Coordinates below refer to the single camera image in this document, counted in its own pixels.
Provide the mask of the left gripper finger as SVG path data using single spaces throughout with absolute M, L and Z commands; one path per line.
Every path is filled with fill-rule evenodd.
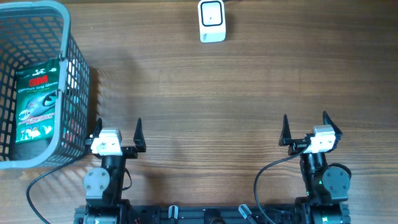
M 94 138 L 98 138 L 99 134 L 101 132 L 103 128 L 103 123 L 102 123 L 102 119 L 98 118 L 96 120 L 96 124 L 94 126 L 94 129 L 92 130 L 92 132 L 90 133 L 90 138 L 94 139 Z
M 144 134 L 142 130 L 142 120 L 138 118 L 136 124 L 136 130 L 134 133 L 133 141 L 136 147 L 137 152 L 146 152 L 146 142 L 144 139 Z

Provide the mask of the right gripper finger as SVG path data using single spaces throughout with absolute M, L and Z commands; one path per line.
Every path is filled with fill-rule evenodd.
M 290 126 L 289 126 L 289 120 L 287 115 L 285 114 L 283 117 L 283 122 L 282 122 L 282 131 L 280 134 L 280 141 L 289 141 L 291 140 L 291 133 L 290 133 Z
M 331 127 L 333 128 L 336 137 L 342 137 L 343 133 L 340 130 L 340 128 L 332 121 L 332 119 L 329 117 L 328 113 L 326 111 L 323 111 L 323 124 L 324 125 L 331 125 Z

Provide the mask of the green 3M gloves packet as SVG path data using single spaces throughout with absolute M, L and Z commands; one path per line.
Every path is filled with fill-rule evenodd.
M 16 144 L 53 136 L 59 75 L 57 58 L 16 72 Z

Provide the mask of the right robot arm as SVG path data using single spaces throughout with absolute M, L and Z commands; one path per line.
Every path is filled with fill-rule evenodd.
M 349 224 L 348 190 L 352 173 L 339 163 L 329 164 L 326 154 L 336 149 L 342 131 L 323 112 L 323 124 L 302 139 L 294 139 L 289 120 L 284 115 L 280 146 L 288 146 L 288 155 L 300 157 L 300 170 L 307 191 L 306 197 L 295 199 L 294 222 L 311 224 Z

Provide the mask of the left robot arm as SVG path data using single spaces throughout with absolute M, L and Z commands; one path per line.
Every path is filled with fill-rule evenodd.
M 137 159 L 140 152 L 146 152 L 142 131 L 142 120 L 137 120 L 133 146 L 122 146 L 118 129 L 104 128 L 98 119 L 93 132 L 85 139 L 85 146 L 101 159 L 101 165 L 89 170 L 83 178 L 86 205 L 77 208 L 74 224 L 128 224 L 140 223 L 137 212 L 122 192 L 124 176 L 130 176 L 126 168 L 128 159 Z

